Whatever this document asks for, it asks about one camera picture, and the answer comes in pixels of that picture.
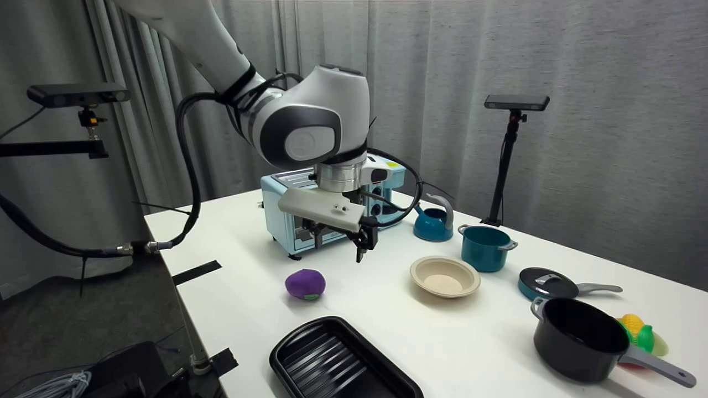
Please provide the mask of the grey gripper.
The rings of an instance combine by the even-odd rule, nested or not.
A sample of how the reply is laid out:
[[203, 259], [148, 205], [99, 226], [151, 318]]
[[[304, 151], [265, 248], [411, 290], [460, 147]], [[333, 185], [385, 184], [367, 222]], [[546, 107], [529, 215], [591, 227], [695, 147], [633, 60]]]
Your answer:
[[327, 190], [288, 190], [279, 199], [279, 209], [300, 218], [323, 223], [333, 230], [356, 235], [356, 263], [363, 262], [365, 238], [358, 233], [371, 233], [371, 249], [378, 245], [378, 226], [365, 218], [365, 205], [355, 203], [340, 192]]

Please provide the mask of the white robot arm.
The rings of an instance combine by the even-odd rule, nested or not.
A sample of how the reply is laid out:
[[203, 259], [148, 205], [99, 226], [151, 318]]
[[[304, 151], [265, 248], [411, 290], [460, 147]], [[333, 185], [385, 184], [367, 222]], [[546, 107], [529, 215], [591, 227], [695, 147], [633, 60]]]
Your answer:
[[146, 23], [213, 87], [178, 105], [180, 147], [188, 109], [215, 100], [234, 118], [238, 133], [276, 169], [315, 169], [315, 188], [288, 190], [279, 209], [343, 233], [356, 256], [375, 249], [378, 230], [365, 205], [351, 199], [375, 176], [367, 164], [371, 84], [341, 66], [315, 66], [293, 89], [276, 89], [241, 54], [211, 0], [114, 0]]

